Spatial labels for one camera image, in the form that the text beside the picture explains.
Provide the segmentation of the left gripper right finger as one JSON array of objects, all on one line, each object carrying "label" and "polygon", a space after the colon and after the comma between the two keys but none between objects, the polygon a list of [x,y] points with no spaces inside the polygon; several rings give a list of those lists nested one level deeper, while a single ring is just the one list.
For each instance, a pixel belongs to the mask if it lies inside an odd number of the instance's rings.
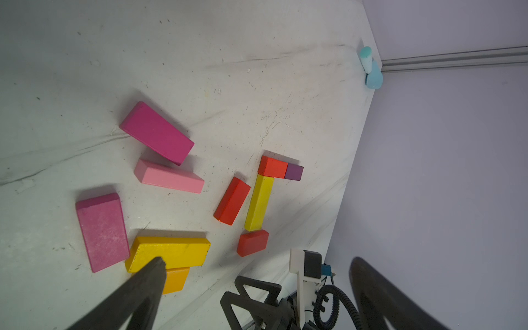
[{"label": "left gripper right finger", "polygon": [[363,329],[445,329],[363,258],[356,257],[349,279]]}]

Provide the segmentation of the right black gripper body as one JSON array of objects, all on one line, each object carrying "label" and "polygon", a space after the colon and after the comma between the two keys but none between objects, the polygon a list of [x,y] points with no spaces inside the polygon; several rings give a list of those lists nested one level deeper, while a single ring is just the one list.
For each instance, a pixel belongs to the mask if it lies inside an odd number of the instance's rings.
[{"label": "right black gripper body", "polygon": [[276,310],[278,320],[272,326],[272,329],[277,330],[300,330],[298,325],[297,303],[295,298],[291,296],[282,298]]}]

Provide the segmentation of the red block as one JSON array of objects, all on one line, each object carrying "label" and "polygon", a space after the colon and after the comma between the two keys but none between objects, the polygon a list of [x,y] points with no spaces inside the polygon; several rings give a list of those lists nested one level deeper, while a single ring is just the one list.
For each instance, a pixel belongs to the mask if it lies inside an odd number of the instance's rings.
[{"label": "red block", "polygon": [[263,155],[258,168],[258,174],[264,177],[284,179],[288,163]]},{"label": "red block", "polygon": [[266,230],[258,230],[242,234],[236,253],[240,257],[247,257],[251,254],[263,251],[268,245],[269,233]]},{"label": "red block", "polygon": [[249,192],[248,184],[238,177],[233,177],[213,217],[223,224],[234,224]]}]

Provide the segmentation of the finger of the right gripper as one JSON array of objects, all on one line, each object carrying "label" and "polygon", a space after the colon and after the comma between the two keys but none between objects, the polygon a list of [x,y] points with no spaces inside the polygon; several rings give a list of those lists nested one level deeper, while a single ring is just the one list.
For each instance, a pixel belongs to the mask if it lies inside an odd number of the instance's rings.
[{"label": "finger of the right gripper", "polygon": [[279,305],[277,298],[282,290],[281,285],[277,283],[271,283],[256,279],[250,279],[244,276],[238,276],[235,279],[235,287],[237,288],[239,294],[244,298],[250,298],[246,287],[256,288],[258,290],[264,291],[267,293],[265,297],[264,304],[272,305],[274,307]]},{"label": "finger of the right gripper", "polygon": [[241,330],[242,326],[235,315],[233,306],[246,310],[251,314],[256,329],[278,329],[281,325],[279,309],[251,298],[242,297],[232,292],[226,292],[220,300],[221,307],[231,329]]}]

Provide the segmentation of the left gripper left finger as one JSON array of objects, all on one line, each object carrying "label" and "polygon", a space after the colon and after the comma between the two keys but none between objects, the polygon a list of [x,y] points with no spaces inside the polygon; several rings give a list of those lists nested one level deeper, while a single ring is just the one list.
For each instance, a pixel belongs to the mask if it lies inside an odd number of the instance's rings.
[{"label": "left gripper left finger", "polygon": [[155,257],[70,329],[152,329],[166,281],[166,264]]}]

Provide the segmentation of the purple block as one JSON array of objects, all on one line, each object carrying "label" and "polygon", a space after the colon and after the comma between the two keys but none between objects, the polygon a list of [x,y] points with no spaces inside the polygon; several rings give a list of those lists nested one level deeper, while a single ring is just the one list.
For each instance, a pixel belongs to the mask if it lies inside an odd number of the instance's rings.
[{"label": "purple block", "polygon": [[301,181],[303,171],[304,171],[303,166],[289,163],[287,165],[287,170],[285,172],[284,178],[286,180]]}]

